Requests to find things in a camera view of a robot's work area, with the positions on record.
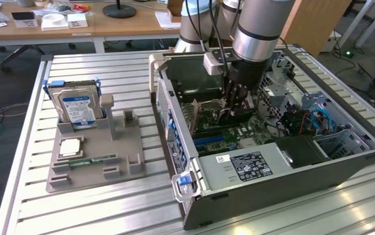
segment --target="blue hard drive label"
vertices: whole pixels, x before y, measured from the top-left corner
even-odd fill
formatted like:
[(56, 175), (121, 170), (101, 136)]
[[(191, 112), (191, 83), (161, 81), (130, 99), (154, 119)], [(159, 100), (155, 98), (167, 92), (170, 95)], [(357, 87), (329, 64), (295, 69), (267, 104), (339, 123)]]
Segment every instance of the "blue hard drive label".
[(231, 157), (231, 162), (238, 172), (239, 179), (249, 181), (273, 175), (273, 170), (261, 152)]
[(63, 98), (64, 107), (70, 121), (76, 126), (87, 126), (95, 123), (95, 112), (89, 107), (91, 100), (89, 96)]

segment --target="metal table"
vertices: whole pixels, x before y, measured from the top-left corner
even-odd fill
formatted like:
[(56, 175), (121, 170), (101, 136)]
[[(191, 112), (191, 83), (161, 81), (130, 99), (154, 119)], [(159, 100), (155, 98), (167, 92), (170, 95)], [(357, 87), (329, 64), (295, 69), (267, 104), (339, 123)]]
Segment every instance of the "metal table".
[[(155, 52), (165, 51), (59, 55), (42, 61), (0, 207), (0, 235), (375, 234), (375, 165), (335, 188), (183, 230), (149, 98), (147, 63)], [(299, 58), (375, 126), (375, 109), (313, 57), (301, 54)], [(95, 77), (102, 80), (102, 92), (114, 95), (114, 114), (131, 108), (141, 116), (147, 176), (50, 194), (44, 187), (58, 114), (40, 91), (42, 80)], [(297, 80), (309, 91), (318, 90), (299, 71)]]

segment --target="slotted table surface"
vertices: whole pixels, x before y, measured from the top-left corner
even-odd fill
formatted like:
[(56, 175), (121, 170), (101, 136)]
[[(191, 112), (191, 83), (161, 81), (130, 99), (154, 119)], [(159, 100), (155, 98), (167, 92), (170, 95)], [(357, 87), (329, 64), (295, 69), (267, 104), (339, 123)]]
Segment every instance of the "slotted table surface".
[[(0, 208), (0, 234), (375, 234), (375, 165), (335, 188), (183, 230), (149, 94), (149, 56), (159, 52), (167, 51), (59, 55), (40, 63)], [(301, 54), (299, 58), (375, 126), (375, 109), (313, 57)], [(295, 73), (301, 85), (317, 91), (307, 76)], [(134, 109), (139, 115), (147, 175), (114, 185), (47, 193), (58, 113), (40, 91), (42, 80), (94, 78), (102, 81), (102, 93), (114, 95), (114, 114)]]

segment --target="floor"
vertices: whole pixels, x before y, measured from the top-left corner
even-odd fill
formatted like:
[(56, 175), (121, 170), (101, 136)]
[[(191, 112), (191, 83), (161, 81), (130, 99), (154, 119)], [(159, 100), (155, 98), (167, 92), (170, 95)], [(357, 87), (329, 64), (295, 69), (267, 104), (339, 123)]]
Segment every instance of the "floor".
[[(355, 15), (351, 14), (350, 17), (343, 18), (338, 25), (338, 32), (345, 33)], [(351, 38), (355, 39), (367, 25), (367, 21), (363, 21)], [(353, 47), (353, 39), (347, 41), (347, 44), (343, 46), (342, 50), (347, 50)], [(174, 46), (177, 40), (169, 39), (163, 40), (166, 47)], [(7, 47), (7, 52), (12, 52), (18, 47)], [(95, 48), (93, 43), (78, 43), (76, 50), (68, 48), (67, 44), (58, 45), (44, 45), (40, 48), (46, 51), (47, 54), (82, 54), (82, 53), (94, 53)], [(126, 42), (114, 42), (110, 43), (110, 47), (106, 50), (107, 52), (127, 51), (127, 50), (151, 50), (159, 49), (159, 44), (157, 40), (143, 40), (134, 41), (134, 47), (126, 48)], [(354, 63), (361, 63), (367, 71), (375, 76), (375, 34), (373, 34), (366, 45), (363, 46), (365, 55), (355, 53), (355, 57), (351, 59)], [(0, 53), (0, 60), (7, 55), (7, 53)], [(32, 86), (35, 81), (35, 75), (39, 65), (39, 54), (30, 50), (15, 59), (8, 66), (12, 68), (11, 74), (3, 74), (0, 71), (0, 107), (6, 107), (15, 103), (24, 103), (30, 100)], [(323, 65), (333, 71), (337, 72), (347, 67), (351, 64), (346, 61), (339, 60), (330, 53), (323, 53), (318, 57)], [(366, 74), (358, 73), (358, 68), (350, 69), (341, 73), (341, 78), (351, 86), (366, 89), (370, 83), (370, 78)], [(6, 115), (20, 113), (26, 110), (24, 106), (12, 108), (6, 112)], [(6, 187), (10, 167), (14, 159), (16, 144), (19, 141), (22, 126), (23, 126), (24, 116), (18, 117), (4, 117), (3, 126), (4, 130), (0, 134), (0, 199), (3, 195), (3, 189)]]

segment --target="desk leg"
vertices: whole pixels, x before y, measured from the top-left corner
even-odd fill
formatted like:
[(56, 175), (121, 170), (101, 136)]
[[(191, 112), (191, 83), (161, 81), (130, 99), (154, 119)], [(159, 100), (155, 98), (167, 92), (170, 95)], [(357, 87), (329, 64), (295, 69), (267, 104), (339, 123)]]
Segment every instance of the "desk leg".
[(94, 44), (95, 44), (95, 49), (97, 53), (105, 53), (105, 37), (95, 37), (94, 38)]
[(371, 26), (369, 27), (369, 30), (366, 30), (363, 36), (361, 37), (358, 44), (357, 44), (358, 47), (363, 46), (363, 43), (366, 42), (366, 40), (370, 37), (374, 30), (375, 30), (375, 21), (373, 22)]
[(361, 10), (355, 20), (351, 22), (351, 25), (350, 25), (346, 33), (343, 34), (343, 36), (342, 36), (342, 38), (339, 40), (339, 46), (341, 47), (345, 45), (347, 38), (350, 37), (353, 31), (355, 30), (355, 28), (357, 28), (357, 26), (358, 26), (358, 24), (359, 24), (359, 22), (361, 22), (361, 20), (362, 20), (362, 18), (365, 16), (366, 12), (369, 11), (371, 5), (374, 4), (374, 2), (375, 2), (375, 0), (369, 0), (366, 2), (366, 4), (365, 4), (365, 6), (363, 6), (363, 8), (362, 8), (362, 10)]

